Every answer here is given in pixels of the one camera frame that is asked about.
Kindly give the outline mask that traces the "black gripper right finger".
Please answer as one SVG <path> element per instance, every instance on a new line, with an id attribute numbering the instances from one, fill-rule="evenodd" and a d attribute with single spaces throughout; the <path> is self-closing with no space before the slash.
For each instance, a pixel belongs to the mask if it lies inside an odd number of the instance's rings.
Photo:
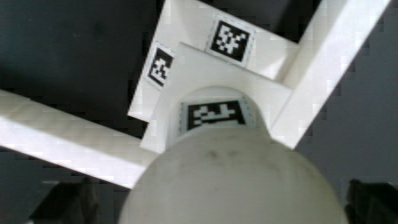
<path id="1" fill-rule="evenodd" d="M 398 224 L 398 187 L 352 180 L 345 212 L 349 224 Z"/>

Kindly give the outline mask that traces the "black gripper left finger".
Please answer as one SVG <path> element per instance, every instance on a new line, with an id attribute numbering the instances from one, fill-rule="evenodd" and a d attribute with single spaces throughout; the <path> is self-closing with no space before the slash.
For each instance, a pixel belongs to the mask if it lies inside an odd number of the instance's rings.
<path id="1" fill-rule="evenodd" d="M 95 183 L 59 182 L 27 219 L 13 224 L 100 224 L 100 201 Z"/>

